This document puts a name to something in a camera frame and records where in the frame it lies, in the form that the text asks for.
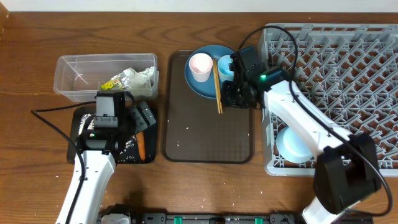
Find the light blue cup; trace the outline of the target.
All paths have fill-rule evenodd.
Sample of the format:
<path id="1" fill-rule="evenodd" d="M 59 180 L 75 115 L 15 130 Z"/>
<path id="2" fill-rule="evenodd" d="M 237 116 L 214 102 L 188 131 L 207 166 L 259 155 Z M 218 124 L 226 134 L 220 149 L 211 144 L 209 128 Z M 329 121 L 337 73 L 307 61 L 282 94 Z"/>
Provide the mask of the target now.
<path id="1" fill-rule="evenodd" d="M 234 72 L 229 68 L 231 63 L 232 59 L 230 55 L 224 55 L 218 60 L 218 75 L 220 83 L 234 80 Z"/>

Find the yellow foil snack wrapper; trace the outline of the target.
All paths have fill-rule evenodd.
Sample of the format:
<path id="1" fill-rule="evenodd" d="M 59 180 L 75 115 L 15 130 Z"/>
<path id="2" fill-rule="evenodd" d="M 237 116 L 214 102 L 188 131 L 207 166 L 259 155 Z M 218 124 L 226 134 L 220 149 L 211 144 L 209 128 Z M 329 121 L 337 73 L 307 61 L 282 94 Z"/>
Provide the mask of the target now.
<path id="1" fill-rule="evenodd" d="M 100 86 L 101 90 L 124 90 L 125 86 L 122 83 L 121 76 L 116 75 L 109 81 Z"/>

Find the white napkin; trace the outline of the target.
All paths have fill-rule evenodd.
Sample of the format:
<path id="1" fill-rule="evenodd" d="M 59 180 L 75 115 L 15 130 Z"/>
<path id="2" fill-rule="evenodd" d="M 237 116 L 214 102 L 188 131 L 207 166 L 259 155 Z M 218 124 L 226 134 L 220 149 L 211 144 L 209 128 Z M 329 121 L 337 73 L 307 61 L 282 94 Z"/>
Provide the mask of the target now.
<path id="1" fill-rule="evenodd" d="M 155 67 L 148 67 L 144 71 L 137 72 L 133 68 L 129 68 L 129 78 L 127 85 L 130 90 L 136 88 L 149 88 L 151 87 L 151 77 L 154 76 Z"/>

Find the light blue bowl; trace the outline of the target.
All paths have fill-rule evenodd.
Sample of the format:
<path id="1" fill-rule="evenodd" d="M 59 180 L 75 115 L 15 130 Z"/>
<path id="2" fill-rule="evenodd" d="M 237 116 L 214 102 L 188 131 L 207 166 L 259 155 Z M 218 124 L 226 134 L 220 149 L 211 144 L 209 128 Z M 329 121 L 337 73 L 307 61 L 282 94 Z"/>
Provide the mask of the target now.
<path id="1" fill-rule="evenodd" d="M 289 127 L 284 127 L 277 135 L 276 147 L 279 154 L 289 162 L 303 163 L 309 161 L 313 155 L 307 145 Z"/>

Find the white tissue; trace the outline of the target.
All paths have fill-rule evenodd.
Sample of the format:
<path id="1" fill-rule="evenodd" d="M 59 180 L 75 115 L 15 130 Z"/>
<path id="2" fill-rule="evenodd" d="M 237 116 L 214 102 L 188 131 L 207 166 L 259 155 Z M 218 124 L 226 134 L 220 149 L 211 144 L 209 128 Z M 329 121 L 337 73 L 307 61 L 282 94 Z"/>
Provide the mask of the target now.
<path id="1" fill-rule="evenodd" d="M 131 89 L 137 72 L 132 68 L 127 68 L 119 74 L 119 81 L 125 90 Z"/>

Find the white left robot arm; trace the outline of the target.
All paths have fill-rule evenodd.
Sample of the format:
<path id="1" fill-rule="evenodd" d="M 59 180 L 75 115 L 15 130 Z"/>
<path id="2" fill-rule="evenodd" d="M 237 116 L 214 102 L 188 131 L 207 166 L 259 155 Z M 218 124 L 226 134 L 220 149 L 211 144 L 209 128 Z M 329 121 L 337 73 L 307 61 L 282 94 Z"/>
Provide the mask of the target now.
<path id="1" fill-rule="evenodd" d="M 95 223 L 106 186 L 129 142 L 137 146 L 139 161 L 146 152 L 144 131 L 156 123 L 145 102 L 134 100 L 128 91 L 98 91 L 96 111 L 86 118 L 72 144 L 75 165 L 72 180 L 57 223 Z"/>

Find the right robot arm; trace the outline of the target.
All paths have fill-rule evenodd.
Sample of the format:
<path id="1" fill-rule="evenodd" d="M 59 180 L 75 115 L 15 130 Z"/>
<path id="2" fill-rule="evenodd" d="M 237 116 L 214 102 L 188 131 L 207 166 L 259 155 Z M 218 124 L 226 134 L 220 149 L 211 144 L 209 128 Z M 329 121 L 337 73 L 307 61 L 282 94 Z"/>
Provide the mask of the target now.
<path id="1" fill-rule="evenodd" d="M 316 160 L 315 198 L 302 212 L 305 223 L 333 223 L 381 188 L 383 178 L 370 135 L 352 134 L 329 119 L 302 94 L 288 71 L 266 68 L 253 47 L 230 57 L 234 79 L 223 82 L 223 104 L 276 114 Z"/>

